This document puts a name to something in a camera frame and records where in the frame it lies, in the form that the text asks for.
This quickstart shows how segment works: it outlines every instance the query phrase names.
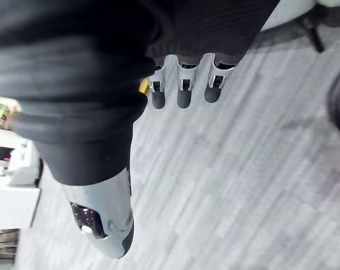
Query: black fingertip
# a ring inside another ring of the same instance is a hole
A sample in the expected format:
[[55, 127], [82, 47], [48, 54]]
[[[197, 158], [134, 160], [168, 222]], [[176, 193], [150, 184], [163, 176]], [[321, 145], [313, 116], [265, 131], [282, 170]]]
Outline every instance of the black fingertip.
[[191, 91], [178, 91], [177, 92], [177, 104], [180, 108], [186, 109], [191, 102]]
[[156, 109], [162, 109], [165, 106], [165, 93], [164, 92], [152, 92], [151, 99]]
[[207, 85], [205, 90], [205, 100], [209, 103], [216, 102], [221, 94], [221, 89], [219, 88], [211, 88], [209, 85]]

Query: gray carpet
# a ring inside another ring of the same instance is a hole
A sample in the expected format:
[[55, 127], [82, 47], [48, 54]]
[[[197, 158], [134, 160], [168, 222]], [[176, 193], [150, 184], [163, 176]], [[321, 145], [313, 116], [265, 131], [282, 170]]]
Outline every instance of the gray carpet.
[[322, 54], [284, 29], [259, 37], [215, 104], [203, 98], [210, 55], [187, 110], [169, 69], [165, 109], [149, 102], [135, 125], [128, 255], [87, 243], [46, 168], [16, 269], [340, 270], [340, 135], [325, 107], [340, 29], [320, 28]]

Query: robotic finger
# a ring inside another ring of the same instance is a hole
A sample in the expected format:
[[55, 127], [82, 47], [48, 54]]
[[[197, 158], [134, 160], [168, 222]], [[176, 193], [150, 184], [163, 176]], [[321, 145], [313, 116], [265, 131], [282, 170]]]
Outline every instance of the robotic finger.
[[189, 107], [191, 102], [191, 93], [194, 88], [196, 75], [201, 57], [184, 57], [177, 56], [177, 71], [178, 71], [178, 92], [177, 104], [180, 108]]
[[151, 99], [156, 109], [165, 106], [165, 57], [155, 60], [155, 73], [148, 77]]
[[205, 90], [205, 100], [209, 103], [216, 102], [221, 94], [226, 81], [234, 70], [235, 64], [227, 62], [221, 55], [215, 55], [211, 62], [208, 84]]

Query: black sleeve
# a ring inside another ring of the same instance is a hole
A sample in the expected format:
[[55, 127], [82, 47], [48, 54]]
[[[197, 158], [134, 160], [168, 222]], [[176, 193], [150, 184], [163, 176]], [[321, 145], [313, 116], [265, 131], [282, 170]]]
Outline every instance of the black sleeve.
[[1, 0], [0, 96], [20, 102], [14, 130], [53, 176], [89, 185], [129, 163], [133, 122], [154, 71], [154, 21], [136, 1]]

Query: yellow object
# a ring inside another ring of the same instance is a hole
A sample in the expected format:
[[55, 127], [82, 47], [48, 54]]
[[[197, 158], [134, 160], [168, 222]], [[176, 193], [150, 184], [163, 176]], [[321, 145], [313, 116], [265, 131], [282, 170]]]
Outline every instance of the yellow object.
[[147, 82], [147, 79], [142, 80], [140, 87], [138, 88], [139, 92], [146, 94], [148, 89], [149, 83]]
[[11, 98], [0, 97], [0, 104], [6, 105], [9, 109], [9, 115], [21, 111], [20, 104]]

